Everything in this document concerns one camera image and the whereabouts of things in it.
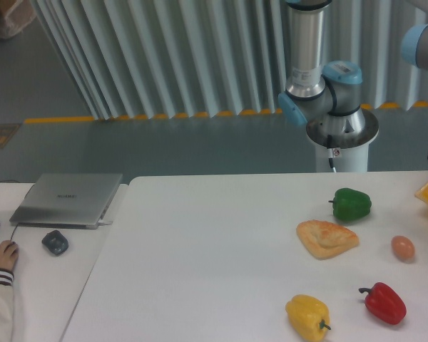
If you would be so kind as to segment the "person's hand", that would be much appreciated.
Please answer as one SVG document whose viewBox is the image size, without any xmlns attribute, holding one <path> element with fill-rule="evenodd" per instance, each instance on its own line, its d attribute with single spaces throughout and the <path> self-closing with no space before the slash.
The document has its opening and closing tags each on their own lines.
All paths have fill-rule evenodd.
<svg viewBox="0 0 428 342">
<path fill-rule="evenodd" d="M 0 271 L 12 273 L 19 258 L 19 246 L 16 242 L 5 240 L 0 243 Z"/>
</svg>

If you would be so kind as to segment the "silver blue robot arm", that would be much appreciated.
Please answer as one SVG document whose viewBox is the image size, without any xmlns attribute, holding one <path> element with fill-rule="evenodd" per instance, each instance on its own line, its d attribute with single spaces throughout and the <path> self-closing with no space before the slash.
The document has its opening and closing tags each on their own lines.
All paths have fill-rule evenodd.
<svg viewBox="0 0 428 342">
<path fill-rule="evenodd" d="M 428 1 L 288 1 L 290 71 L 278 103 L 319 172 L 365 172 L 379 122 L 364 108 L 411 107 L 428 73 Z"/>
</svg>

